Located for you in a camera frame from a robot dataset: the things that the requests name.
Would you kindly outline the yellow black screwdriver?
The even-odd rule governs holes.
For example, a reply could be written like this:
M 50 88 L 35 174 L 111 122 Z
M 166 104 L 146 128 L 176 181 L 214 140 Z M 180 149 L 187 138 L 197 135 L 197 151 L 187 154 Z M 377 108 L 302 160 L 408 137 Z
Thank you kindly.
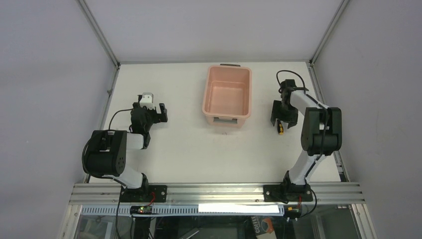
M 278 130 L 278 134 L 279 135 L 283 135 L 284 134 L 283 123 L 279 119 L 277 120 L 277 130 Z

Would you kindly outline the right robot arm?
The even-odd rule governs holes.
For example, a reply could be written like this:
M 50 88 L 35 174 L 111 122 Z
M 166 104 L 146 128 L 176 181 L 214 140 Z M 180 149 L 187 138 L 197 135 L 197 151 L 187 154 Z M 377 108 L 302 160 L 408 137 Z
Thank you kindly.
M 273 102 L 270 122 L 282 132 L 304 117 L 300 134 L 302 152 L 295 165 L 286 172 L 280 191 L 283 195 L 300 195 L 309 192 L 308 180 L 319 164 L 342 146 L 342 112 L 329 107 L 308 94 L 308 89 L 298 87 L 293 79 L 279 84 L 280 100 Z

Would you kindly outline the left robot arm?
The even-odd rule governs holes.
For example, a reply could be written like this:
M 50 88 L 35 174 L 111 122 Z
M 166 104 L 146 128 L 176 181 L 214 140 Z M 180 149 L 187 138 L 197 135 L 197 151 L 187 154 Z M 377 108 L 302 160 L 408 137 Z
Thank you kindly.
M 168 121 L 164 103 L 154 105 L 154 95 L 143 93 L 132 107 L 128 129 L 107 129 L 93 131 L 82 151 L 82 167 L 85 173 L 98 179 L 111 179 L 124 190 L 151 195 L 149 182 L 144 173 L 127 166 L 126 155 L 130 150 L 145 150 L 151 140 L 153 125 Z

